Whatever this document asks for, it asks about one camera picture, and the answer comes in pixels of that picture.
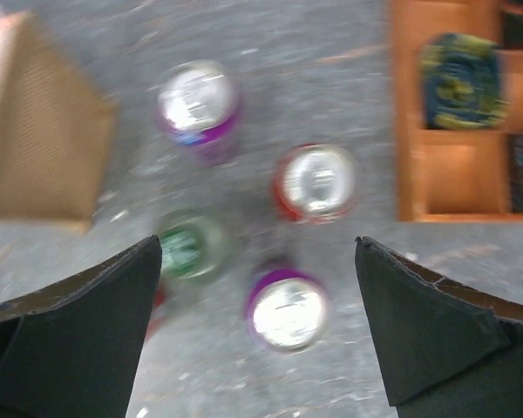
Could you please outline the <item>clear glass beverage bottle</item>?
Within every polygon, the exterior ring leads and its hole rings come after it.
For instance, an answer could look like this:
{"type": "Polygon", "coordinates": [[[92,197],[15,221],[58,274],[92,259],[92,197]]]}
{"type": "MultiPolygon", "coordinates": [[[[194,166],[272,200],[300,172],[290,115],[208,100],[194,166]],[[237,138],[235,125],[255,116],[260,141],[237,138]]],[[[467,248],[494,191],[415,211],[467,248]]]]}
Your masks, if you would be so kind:
{"type": "Polygon", "coordinates": [[[184,208],[165,214],[157,236],[162,251],[160,276],[165,286],[191,286],[215,280],[227,267],[234,236],[219,213],[184,208]]]}

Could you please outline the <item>red soda can back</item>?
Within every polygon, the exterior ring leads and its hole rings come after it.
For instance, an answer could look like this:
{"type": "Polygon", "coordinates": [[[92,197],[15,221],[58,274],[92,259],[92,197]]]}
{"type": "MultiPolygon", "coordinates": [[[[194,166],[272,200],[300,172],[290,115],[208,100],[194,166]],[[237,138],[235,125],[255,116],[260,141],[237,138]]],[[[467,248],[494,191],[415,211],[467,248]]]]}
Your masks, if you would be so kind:
{"type": "Polygon", "coordinates": [[[146,340],[149,340],[166,321],[166,292],[159,287],[153,300],[153,309],[146,330],[146,340]]]}

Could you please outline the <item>red soda can front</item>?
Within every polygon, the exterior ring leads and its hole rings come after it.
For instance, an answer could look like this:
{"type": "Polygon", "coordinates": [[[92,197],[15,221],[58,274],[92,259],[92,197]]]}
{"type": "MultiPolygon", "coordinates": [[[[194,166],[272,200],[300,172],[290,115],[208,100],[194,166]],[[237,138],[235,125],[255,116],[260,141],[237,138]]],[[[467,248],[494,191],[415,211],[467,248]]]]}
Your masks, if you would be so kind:
{"type": "Polygon", "coordinates": [[[305,144],[276,163],[271,192],[278,213],[305,224],[334,222],[357,203],[361,179],[353,155],[338,145],[305,144]]]}

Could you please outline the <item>patterned canvas tote bag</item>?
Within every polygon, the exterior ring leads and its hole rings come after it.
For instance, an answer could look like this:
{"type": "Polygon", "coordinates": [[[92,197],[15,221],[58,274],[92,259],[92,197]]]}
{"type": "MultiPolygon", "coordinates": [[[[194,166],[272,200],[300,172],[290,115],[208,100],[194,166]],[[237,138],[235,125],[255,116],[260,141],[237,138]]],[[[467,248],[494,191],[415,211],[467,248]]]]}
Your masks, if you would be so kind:
{"type": "Polygon", "coordinates": [[[88,230],[116,105],[27,11],[0,15],[0,221],[88,230]]]}

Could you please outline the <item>purple soda can front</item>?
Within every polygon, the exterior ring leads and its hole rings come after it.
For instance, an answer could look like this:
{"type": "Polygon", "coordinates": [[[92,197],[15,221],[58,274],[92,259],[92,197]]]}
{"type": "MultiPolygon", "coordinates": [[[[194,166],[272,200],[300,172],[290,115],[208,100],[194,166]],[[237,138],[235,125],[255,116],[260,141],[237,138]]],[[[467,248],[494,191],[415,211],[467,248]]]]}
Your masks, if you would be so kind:
{"type": "Polygon", "coordinates": [[[281,353],[313,346],[330,314],[329,296],[321,282],[283,257],[262,262],[252,279],[244,317],[253,340],[281,353]]]}

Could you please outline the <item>purple soda can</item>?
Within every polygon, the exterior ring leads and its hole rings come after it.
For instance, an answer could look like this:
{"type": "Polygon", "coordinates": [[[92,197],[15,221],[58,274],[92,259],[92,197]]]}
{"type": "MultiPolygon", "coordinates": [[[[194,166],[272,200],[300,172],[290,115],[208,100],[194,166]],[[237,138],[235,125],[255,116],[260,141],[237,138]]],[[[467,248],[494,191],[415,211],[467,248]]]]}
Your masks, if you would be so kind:
{"type": "Polygon", "coordinates": [[[155,98],[155,121],[175,145],[199,162],[223,165],[238,149],[241,87],[234,74],[214,60],[174,66],[155,98]]]}
{"type": "Polygon", "coordinates": [[[330,314],[329,296],[321,282],[283,257],[262,262],[252,279],[244,317],[253,340],[281,353],[313,346],[330,314]]]}

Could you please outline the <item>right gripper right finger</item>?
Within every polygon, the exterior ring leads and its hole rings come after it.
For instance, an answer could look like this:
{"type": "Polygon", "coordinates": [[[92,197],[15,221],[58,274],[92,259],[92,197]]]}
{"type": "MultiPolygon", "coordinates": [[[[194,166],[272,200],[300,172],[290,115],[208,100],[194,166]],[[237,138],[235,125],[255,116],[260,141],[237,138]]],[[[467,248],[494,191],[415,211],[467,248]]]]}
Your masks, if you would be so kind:
{"type": "Polygon", "coordinates": [[[451,280],[372,238],[358,284],[401,417],[523,417],[523,305],[451,280]]]}

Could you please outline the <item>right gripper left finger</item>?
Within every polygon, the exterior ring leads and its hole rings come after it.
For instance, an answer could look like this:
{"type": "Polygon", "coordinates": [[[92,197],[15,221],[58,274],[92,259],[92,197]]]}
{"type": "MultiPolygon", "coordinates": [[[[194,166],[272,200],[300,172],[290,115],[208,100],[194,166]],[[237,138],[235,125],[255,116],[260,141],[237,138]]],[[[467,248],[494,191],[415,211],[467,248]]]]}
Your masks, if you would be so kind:
{"type": "Polygon", "coordinates": [[[160,279],[157,236],[0,303],[0,417],[123,417],[160,279]]]}

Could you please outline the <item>red soda can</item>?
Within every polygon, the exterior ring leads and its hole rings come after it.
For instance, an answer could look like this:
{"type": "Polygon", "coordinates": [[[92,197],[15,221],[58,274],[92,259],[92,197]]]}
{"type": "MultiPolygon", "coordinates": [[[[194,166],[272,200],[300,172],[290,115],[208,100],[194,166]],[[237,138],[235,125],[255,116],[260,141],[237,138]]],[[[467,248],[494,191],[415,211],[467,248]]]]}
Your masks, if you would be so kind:
{"type": "Polygon", "coordinates": [[[276,163],[271,192],[278,213],[305,224],[334,222],[357,203],[361,179],[353,155],[338,145],[305,144],[276,163]]]}
{"type": "Polygon", "coordinates": [[[146,340],[149,340],[166,321],[166,292],[159,287],[153,300],[153,309],[146,330],[146,340]]]}

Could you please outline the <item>purple soda can back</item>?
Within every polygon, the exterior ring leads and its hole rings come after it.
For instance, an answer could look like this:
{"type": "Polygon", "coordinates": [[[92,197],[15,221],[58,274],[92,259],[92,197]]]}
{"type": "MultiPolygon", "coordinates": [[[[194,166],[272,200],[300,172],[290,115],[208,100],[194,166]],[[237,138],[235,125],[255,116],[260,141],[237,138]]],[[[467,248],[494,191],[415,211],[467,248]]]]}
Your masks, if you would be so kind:
{"type": "Polygon", "coordinates": [[[214,60],[174,66],[155,98],[155,121],[175,145],[199,162],[223,165],[238,149],[241,87],[234,74],[214,60]]]}

